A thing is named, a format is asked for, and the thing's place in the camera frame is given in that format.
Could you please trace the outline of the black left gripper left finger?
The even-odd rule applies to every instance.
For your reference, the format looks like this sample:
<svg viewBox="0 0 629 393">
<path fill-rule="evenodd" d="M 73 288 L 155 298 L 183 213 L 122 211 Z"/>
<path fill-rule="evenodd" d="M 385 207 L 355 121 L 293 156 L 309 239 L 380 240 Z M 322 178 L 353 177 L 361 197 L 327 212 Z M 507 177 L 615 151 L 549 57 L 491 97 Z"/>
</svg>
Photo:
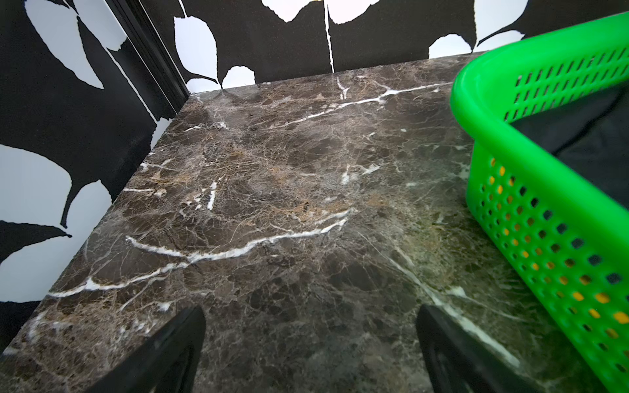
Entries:
<svg viewBox="0 0 629 393">
<path fill-rule="evenodd" d="M 183 309 L 88 391 L 190 392 L 205 332 L 202 308 Z"/>
</svg>

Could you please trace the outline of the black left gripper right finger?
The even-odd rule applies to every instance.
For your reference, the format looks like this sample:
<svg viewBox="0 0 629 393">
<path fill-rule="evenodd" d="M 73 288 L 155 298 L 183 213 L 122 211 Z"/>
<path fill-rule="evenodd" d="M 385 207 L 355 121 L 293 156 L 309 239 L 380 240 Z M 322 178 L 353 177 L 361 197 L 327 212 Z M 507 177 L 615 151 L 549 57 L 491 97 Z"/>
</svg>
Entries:
<svg viewBox="0 0 629 393">
<path fill-rule="evenodd" d="M 435 392 L 537 391 L 437 306 L 421 306 L 415 328 Z"/>
</svg>

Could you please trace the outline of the green plastic basket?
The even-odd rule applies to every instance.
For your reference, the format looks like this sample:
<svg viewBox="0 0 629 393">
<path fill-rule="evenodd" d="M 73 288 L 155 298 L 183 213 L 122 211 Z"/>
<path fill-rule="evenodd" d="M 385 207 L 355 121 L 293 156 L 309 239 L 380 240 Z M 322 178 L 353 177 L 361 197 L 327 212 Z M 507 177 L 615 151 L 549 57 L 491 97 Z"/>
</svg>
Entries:
<svg viewBox="0 0 629 393">
<path fill-rule="evenodd" d="M 486 52 L 450 99 L 473 217 L 610 392 L 628 389 L 628 212 L 513 124 L 627 79 L 620 13 Z"/>
</svg>

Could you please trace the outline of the black t-shirt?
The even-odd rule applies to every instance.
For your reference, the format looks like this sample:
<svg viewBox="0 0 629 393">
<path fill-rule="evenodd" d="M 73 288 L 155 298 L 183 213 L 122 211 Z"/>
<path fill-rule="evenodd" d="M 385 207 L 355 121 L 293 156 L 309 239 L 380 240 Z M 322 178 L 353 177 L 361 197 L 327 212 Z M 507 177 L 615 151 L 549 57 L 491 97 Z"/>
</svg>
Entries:
<svg viewBox="0 0 629 393">
<path fill-rule="evenodd" d="M 512 124 L 522 135 L 628 208 L 628 83 Z"/>
</svg>

